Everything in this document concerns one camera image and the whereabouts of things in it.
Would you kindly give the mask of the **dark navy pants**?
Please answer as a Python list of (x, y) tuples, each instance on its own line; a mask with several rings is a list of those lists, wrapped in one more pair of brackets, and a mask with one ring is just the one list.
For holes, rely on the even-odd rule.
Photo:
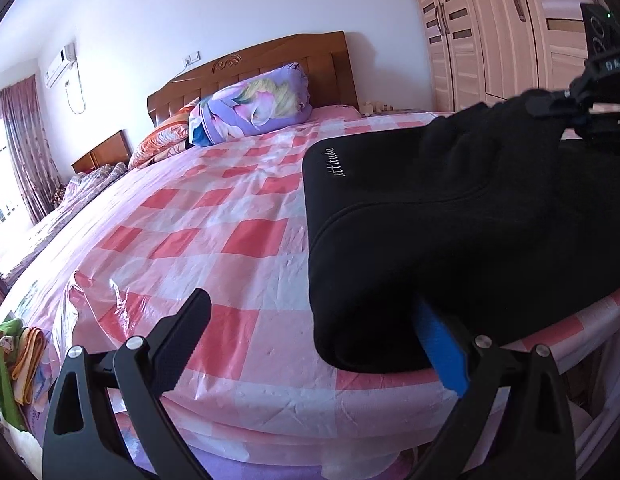
[(427, 306), (510, 344), (620, 289), (620, 131), (583, 139), (526, 106), (319, 141), (302, 161), (313, 339), (353, 373), (428, 366)]

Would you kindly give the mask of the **green cloth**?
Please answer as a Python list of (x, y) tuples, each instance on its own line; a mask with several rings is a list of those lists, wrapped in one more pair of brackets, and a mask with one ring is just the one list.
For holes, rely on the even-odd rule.
[(26, 431), (27, 425), (15, 401), (12, 367), (16, 363), (19, 337), (23, 330), (24, 323), (20, 318), (0, 324), (0, 410), (4, 420), (20, 431)]

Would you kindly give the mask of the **orange folded towel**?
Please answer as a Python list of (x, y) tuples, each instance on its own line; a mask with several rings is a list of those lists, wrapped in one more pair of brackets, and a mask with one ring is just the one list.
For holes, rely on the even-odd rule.
[(19, 337), (12, 369), (14, 398), (19, 405), (32, 402), (33, 383), (41, 363), (46, 341), (39, 327), (26, 327)]

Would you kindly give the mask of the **light wood wardrobe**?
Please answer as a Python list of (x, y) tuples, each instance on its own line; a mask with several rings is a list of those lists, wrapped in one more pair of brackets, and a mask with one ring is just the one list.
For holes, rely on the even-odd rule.
[(587, 58), (584, 3), (600, 0), (417, 0), (433, 104), (462, 110), (532, 88), (560, 90)]

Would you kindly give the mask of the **floral covered nightstand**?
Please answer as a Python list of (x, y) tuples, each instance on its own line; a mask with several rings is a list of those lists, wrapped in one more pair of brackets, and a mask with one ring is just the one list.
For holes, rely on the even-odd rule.
[(420, 113), (421, 110), (413, 110), (413, 108), (395, 108), (381, 101), (366, 101), (360, 104), (359, 111), (364, 117), (372, 117), (378, 115), (398, 115)]

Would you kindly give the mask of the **brown wooden headboard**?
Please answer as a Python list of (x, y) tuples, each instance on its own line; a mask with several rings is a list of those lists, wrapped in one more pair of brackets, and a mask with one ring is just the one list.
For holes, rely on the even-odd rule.
[(196, 98), (294, 62), (309, 78), (313, 106), (359, 106), (346, 35), (324, 32), (270, 40), (185, 70), (147, 98), (147, 114), (157, 126)]

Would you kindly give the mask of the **dark red right curtain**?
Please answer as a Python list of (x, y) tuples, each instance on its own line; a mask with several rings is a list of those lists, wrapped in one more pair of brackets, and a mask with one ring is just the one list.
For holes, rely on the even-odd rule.
[(55, 192), (62, 184), (44, 129), (37, 77), (2, 89), (0, 112), (19, 192), (37, 224), (53, 211)]

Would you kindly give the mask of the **brown far nightstand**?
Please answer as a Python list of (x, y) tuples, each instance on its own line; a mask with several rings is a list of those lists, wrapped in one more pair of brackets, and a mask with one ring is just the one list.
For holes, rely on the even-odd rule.
[(76, 174), (87, 174), (101, 166), (116, 166), (118, 162), (127, 164), (130, 158), (131, 151), (127, 139), (124, 132), (119, 130), (80, 157), (72, 164), (72, 169)]

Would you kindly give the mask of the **purple floral folded quilt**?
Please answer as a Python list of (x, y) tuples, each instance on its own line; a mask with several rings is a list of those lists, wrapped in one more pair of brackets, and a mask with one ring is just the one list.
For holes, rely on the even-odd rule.
[(206, 148), (261, 136), (302, 124), (311, 114), (308, 77), (300, 64), (290, 63), (202, 99), (189, 113), (188, 142)]

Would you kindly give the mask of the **orange patterned pillow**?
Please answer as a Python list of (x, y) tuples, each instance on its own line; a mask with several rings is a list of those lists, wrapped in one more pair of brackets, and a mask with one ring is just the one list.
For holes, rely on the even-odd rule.
[(161, 122), (133, 151), (128, 169), (140, 168), (151, 162), (157, 155), (168, 152), (183, 143), (189, 135), (188, 119), (200, 99), (197, 98), (176, 112), (175, 115)]

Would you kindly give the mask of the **white wall air conditioner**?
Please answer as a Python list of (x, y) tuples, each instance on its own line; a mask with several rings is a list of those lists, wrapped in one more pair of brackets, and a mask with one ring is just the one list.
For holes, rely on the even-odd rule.
[(86, 111), (86, 99), (82, 88), (76, 44), (71, 41), (58, 50), (43, 75), (44, 87), (52, 90), (62, 86), (66, 104), (74, 115)]

